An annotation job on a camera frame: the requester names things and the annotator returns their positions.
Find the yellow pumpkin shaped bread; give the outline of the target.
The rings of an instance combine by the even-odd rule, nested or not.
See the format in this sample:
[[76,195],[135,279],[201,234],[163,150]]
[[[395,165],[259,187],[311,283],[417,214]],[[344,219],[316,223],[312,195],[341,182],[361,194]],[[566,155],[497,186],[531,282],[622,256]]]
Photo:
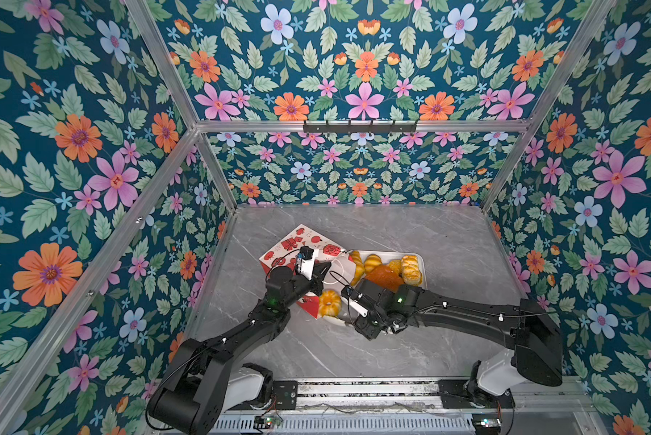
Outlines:
[[319,317],[338,317],[341,309],[342,298],[335,290],[325,290],[318,298]]

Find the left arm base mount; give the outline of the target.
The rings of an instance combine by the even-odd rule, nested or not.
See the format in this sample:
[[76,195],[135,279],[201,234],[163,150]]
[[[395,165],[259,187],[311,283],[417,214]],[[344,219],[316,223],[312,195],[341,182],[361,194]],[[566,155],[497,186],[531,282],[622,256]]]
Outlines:
[[264,386],[256,399],[238,404],[235,410],[267,411],[276,408],[278,411],[294,411],[298,390],[297,381],[274,381]]

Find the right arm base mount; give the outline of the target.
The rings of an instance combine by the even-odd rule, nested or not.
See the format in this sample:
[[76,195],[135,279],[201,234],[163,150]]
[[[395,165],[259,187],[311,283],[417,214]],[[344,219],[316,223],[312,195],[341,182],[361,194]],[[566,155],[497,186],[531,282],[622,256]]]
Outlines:
[[441,379],[437,382],[439,397],[447,409],[512,410],[516,404],[511,393],[494,396],[473,385],[470,380]]

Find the pale striped bread loaf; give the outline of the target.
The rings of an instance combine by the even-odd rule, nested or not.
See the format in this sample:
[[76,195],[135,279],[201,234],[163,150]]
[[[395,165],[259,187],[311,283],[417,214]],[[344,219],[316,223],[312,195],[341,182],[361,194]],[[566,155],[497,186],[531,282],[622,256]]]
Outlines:
[[406,255],[401,259],[401,277],[406,285],[420,286],[423,282],[420,263],[414,255]]

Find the large orange ring bread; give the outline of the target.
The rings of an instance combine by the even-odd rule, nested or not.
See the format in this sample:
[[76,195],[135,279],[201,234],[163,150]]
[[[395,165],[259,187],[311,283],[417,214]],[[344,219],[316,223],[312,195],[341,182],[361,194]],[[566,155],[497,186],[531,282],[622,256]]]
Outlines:
[[392,270],[396,275],[401,275],[402,262],[401,259],[394,259],[387,264],[388,268]]

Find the red white paper bag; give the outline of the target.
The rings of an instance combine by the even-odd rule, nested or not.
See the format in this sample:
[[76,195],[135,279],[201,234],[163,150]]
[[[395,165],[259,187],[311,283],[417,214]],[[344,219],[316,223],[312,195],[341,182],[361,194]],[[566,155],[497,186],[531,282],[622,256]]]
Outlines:
[[290,297],[315,319],[343,315],[342,292],[355,278],[356,265],[340,244],[301,224],[259,262],[266,272],[270,303]]

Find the yellow striped croissant bread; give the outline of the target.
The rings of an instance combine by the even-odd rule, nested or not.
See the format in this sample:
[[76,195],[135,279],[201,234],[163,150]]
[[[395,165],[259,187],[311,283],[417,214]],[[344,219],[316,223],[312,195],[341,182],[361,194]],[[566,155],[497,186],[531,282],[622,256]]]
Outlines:
[[355,266],[354,277],[352,278],[350,285],[351,286],[356,286],[359,283],[359,281],[361,280],[361,278],[363,277],[364,272],[365,272],[365,268],[364,268],[364,265],[363,265],[361,254],[358,251],[353,250],[349,254],[349,258],[350,258],[350,261],[352,261],[354,263],[354,266]]

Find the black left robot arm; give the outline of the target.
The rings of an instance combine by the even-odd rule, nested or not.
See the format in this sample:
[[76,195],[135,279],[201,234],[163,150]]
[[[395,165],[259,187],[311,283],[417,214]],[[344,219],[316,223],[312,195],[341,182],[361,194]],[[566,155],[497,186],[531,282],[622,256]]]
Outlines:
[[226,402],[234,366],[256,348],[276,339],[287,326],[290,307],[308,293],[319,295],[332,266],[315,263],[309,277],[278,266],[268,275],[266,294],[247,319],[226,333],[185,340],[148,402],[145,418],[184,434],[207,434]]

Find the orange brown croissant bread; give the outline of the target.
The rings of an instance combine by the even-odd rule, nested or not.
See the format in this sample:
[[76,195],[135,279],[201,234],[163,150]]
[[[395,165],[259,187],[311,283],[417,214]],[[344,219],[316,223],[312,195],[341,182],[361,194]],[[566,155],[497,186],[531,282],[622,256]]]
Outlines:
[[404,285],[400,274],[386,265],[376,266],[364,278],[392,293],[397,293],[400,286]]

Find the striped yellow bread roll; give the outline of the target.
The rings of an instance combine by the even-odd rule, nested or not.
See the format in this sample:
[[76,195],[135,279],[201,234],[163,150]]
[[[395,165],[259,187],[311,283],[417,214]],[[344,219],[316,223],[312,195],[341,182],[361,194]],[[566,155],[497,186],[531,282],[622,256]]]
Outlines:
[[364,271],[366,274],[371,273],[374,269],[378,268],[383,264],[381,257],[376,254],[368,255],[368,257],[363,262]]

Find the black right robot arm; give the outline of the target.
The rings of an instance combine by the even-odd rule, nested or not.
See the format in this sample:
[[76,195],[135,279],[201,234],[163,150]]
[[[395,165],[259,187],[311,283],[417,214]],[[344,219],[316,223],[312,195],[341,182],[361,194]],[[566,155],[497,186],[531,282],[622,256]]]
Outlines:
[[481,304],[402,285],[397,291],[370,280],[342,291],[354,330],[372,341],[382,333],[399,335],[410,327],[440,328],[503,346],[494,357],[473,364],[462,397],[488,401],[524,384],[563,384],[562,332],[535,301]]

